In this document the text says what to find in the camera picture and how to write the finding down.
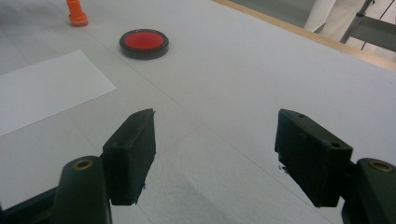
table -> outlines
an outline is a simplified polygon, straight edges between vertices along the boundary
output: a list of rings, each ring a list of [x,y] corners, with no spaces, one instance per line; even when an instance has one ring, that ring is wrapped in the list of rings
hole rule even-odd
[[[314,208],[279,170],[280,108],[352,145],[353,161],[395,163],[392,65],[212,1],[81,4],[90,22],[83,28],[68,24],[64,1],[0,3],[0,75],[81,49],[117,87],[0,137],[4,208],[55,187],[68,161],[100,155],[121,123],[146,108],[156,110],[158,153],[138,205],[113,207],[114,223],[341,223],[341,202]],[[138,28],[166,34],[168,53],[153,61],[122,56],[121,35]]]

metal stand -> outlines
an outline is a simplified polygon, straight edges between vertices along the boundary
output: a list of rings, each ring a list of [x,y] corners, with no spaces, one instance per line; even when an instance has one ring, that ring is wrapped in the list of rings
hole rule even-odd
[[[396,52],[396,25],[366,17],[366,10],[373,0],[366,0],[355,19],[346,29],[340,42],[345,44],[350,37]]]

orange cone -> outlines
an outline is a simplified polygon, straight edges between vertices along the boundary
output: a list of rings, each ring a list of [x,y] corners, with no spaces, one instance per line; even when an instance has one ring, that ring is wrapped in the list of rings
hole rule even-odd
[[[69,19],[73,26],[86,26],[88,25],[87,15],[82,11],[81,4],[78,0],[67,0],[70,15]]]

red disc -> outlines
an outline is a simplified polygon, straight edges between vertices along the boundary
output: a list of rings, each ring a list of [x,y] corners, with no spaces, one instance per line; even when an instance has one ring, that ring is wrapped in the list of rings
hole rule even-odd
[[[163,37],[153,32],[142,31],[127,35],[124,43],[134,49],[155,49],[163,44]]]

black plastic part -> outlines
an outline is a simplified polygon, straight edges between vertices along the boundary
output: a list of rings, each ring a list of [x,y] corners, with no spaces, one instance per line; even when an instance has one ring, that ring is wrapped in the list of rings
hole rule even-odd
[[[352,150],[309,117],[279,111],[275,151],[314,206],[337,205]]]
[[[55,189],[50,189],[23,203],[3,211],[0,218],[1,224],[44,224],[50,223],[50,215],[55,199]]]
[[[136,49],[136,48],[131,48],[125,43],[125,38],[128,35],[133,35],[135,33],[139,32],[152,32],[157,35],[160,35],[163,38],[163,43],[157,47],[157,48],[152,48],[152,49]],[[120,47],[121,47],[121,52],[132,59],[137,59],[137,60],[151,60],[151,59],[157,59],[162,57],[166,52],[168,52],[169,49],[169,39],[164,35],[163,33],[156,31],[156,30],[150,30],[150,29],[139,29],[139,30],[132,30],[126,34],[124,34],[121,39],[120,39]]]
[[[396,167],[384,161],[361,159],[356,170],[355,186],[369,223],[395,224]]]
[[[155,153],[154,111],[132,114],[103,146],[101,157],[112,204],[137,203]]]
[[[103,165],[98,157],[70,161],[62,170],[53,205],[52,224],[110,224]]]

